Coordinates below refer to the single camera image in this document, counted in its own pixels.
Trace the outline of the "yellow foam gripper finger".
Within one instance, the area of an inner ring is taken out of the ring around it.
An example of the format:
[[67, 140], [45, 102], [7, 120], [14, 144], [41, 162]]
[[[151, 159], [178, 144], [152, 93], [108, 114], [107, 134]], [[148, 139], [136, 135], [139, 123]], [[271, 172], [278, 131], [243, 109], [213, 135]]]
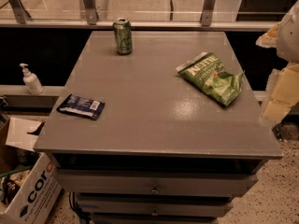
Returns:
[[269, 75], [260, 115], [263, 124], [279, 124], [299, 103], [299, 63], [288, 63]]
[[275, 48], [277, 46], [278, 28], [280, 23], [278, 22], [266, 33], [259, 36], [256, 40], [256, 45], [262, 48]]

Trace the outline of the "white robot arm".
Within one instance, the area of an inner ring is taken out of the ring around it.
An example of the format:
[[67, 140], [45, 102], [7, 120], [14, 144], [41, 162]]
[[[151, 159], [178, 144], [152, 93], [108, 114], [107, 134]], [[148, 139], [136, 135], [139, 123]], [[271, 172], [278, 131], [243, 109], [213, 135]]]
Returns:
[[261, 122], [274, 126], [299, 103], [299, 1], [279, 23], [257, 39], [256, 45], [275, 48], [277, 56], [288, 62], [281, 71], [272, 70], [262, 102]]

